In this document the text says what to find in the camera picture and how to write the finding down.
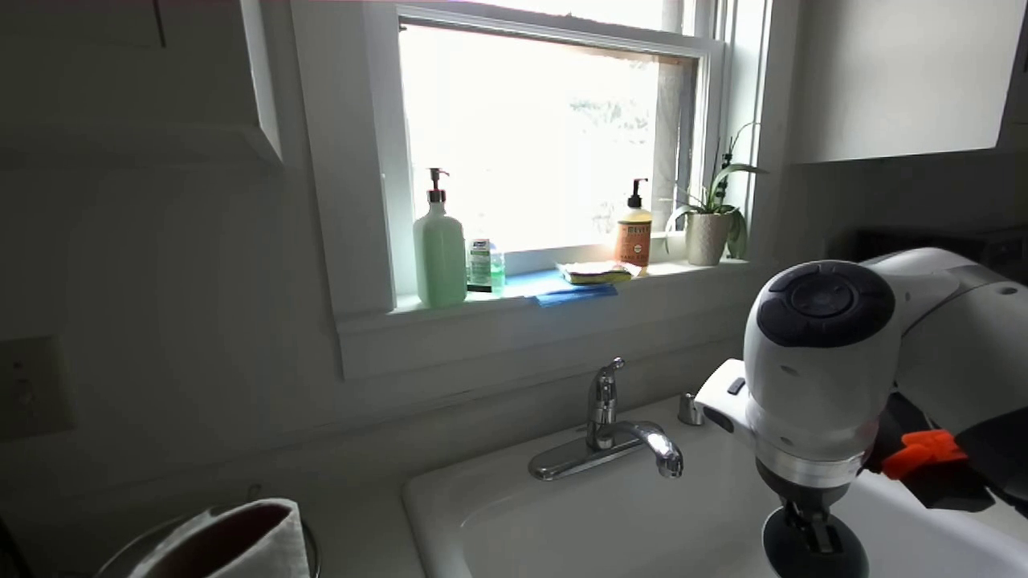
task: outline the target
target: pump bottle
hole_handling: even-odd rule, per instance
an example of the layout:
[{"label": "pump bottle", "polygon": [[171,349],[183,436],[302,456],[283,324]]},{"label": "pump bottle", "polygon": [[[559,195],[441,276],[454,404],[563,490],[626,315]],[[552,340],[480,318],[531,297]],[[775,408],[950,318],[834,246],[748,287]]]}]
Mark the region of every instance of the pump bottle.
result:
[{"label": "pump bottle", "polygon": [[415,223],[418,297],[423,308],[449,308],[467,300],[461,226],[445,215],[442,172],[430,167],[427,215]]},{"label": "pump bottle", "polygon": [[644,177],[631,181],[631,192],[626,198],[626,211],[615,217],[615,260],[631,268],[649,268],[649,230],[652,211],[643,210],[640,187]]}]

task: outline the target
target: cabinet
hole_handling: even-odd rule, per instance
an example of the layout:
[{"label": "cabinet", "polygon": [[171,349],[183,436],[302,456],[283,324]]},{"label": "cabinet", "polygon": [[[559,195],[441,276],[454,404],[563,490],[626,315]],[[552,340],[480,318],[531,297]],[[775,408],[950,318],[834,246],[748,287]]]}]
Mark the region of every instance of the cabinet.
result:
[{"label": "cabinet", "polygon": [[1023,0],[816,0],[804,12],[796,161],[994,147]]},{"label": "cabinet", "polygon": [[0,165],[276,158],[260,0],[3,0]]}]

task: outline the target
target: white sink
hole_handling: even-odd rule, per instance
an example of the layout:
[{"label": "white sink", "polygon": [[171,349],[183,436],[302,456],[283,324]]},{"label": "white sink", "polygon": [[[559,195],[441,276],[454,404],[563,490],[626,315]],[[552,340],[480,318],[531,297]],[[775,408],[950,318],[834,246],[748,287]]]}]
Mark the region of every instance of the white sink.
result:
[{"label": "white sink", "polygon": [[[751,450],[718,426],[685,426],[675,401],[626,417],[661,424],[685,474],[661,480],[640,450],[554,482],[525,462],[575,434],[423,471],[407,518],[430,578],[772,578],[760,525],[777,499]],[[1028,521],[926,511],[903,484],[860,474],[832,508],[863,543],[875,578],[1023,578]]]}]

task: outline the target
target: faucet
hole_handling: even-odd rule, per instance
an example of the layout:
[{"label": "faucet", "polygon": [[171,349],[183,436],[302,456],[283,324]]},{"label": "faucet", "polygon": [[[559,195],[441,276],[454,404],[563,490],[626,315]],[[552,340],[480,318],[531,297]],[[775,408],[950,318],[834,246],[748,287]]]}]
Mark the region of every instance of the faucet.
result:
[{"label": "faucet", "polygon": [[552,446],[531,460],[531,471],[537,480],[585,471],[599,462],[612,462],[615,456],[626,456],[628,450],[640,450],[640,446],[654,456],[654,465],[666,480],[678,480],[685,471],[681,450],[670,442],[670,436],[661,434],[661,426],[644,421],[615,421],[621,367],[623,361],[612,356],[608,367],[598,369],[592,383],[585,440]]}]

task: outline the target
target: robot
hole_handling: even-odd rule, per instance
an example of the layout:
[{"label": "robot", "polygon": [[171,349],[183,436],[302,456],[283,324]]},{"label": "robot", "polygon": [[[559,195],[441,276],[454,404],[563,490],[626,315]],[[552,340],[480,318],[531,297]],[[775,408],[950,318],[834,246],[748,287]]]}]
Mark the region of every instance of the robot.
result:
[{"label": "robot", "polygon": [[764,551],[785,578],[860,578],[860,539],[832,505],[860,474],[884,408],[903,392],[944,431],[973,431],[982,480],[1028,505],[1028,288],[948,252],[866,262],[814,260],[777,273],[696,401],[742,426],[781,499]]}]

